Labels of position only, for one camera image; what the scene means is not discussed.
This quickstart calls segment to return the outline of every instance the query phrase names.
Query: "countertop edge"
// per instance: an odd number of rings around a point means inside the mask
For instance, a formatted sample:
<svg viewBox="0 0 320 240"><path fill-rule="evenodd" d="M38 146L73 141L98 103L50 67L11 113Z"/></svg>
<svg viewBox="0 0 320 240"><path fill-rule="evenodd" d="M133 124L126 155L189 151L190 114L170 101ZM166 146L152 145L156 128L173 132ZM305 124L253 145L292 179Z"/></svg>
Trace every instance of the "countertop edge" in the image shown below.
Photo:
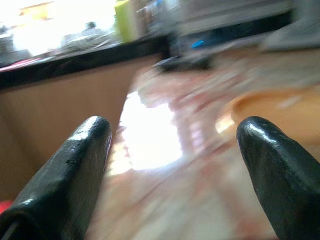
<svg viewBox="0 0 320 240"><path fill-rule="evenodd" d="M40 82L54 77L77 73L97 67L120 63L153 54L170 56L168 35L151 37L77 54L46 62L35 63L0 72L0 90Z"/></svg>

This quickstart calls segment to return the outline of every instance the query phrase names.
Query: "blue light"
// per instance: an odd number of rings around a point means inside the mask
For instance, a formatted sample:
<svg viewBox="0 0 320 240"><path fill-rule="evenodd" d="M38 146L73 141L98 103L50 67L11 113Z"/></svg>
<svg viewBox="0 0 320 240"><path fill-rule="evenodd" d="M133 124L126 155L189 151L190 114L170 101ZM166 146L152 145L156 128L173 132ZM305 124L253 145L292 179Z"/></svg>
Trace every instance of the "blue light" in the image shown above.
<svg viewBox="0 0 320 240"><path fill-rule="evenodd" d="M191 47L192 47L193 49L195 49L195 48L201 46L204 42L205 42L205 41L203 41L203 40L196 41L194 44L192 44Z"/></svg>

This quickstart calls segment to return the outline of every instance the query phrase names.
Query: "gray object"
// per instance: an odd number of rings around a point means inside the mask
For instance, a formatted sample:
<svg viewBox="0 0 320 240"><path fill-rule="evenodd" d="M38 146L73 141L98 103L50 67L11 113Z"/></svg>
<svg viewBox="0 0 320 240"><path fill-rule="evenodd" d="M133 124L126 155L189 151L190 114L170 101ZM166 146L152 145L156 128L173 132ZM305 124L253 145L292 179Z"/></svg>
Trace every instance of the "gray object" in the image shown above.
<svg viewBox="0 0 320 240"><path fill-rule="evenodd" d="M298 20L272 33L262 43L263 51L320 47L320 0L297 1Z"/></svg>
<svg viewBox="0 0 320 240"><path fill-rule="evenodd" d="M176 20L179 35L209 31L292 10L291 0L174 0L169 18Z"/></svg>

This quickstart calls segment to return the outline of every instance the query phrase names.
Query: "round wooden tray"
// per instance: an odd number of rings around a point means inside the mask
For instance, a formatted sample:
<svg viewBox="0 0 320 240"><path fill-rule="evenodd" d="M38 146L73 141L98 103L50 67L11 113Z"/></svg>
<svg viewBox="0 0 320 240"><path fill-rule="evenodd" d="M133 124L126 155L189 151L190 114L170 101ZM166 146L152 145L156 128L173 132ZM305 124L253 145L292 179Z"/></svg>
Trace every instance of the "round wooden tray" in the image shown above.
<svg viewBox="0 0 320 240"><path fill-rule="evenodd" d="M320 145L320 93L313 88L266 90L241 95L219 114L216 130L236 139L238 124L263 117L302 145Z"/></svg>

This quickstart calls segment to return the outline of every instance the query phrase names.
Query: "marble floor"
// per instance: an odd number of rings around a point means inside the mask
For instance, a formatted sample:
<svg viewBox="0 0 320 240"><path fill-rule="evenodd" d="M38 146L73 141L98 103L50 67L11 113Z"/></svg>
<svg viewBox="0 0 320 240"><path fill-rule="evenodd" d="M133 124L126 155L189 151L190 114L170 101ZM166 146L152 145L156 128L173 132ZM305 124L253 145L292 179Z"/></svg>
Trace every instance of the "marble floor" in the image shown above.
<svg viewBox="0 0 320 240"><path fill-rule="evenodd" d="M86 240L275 240L223 106L255 90L317 86L320 50L228 50L208 71L134 78Z"/></svg>

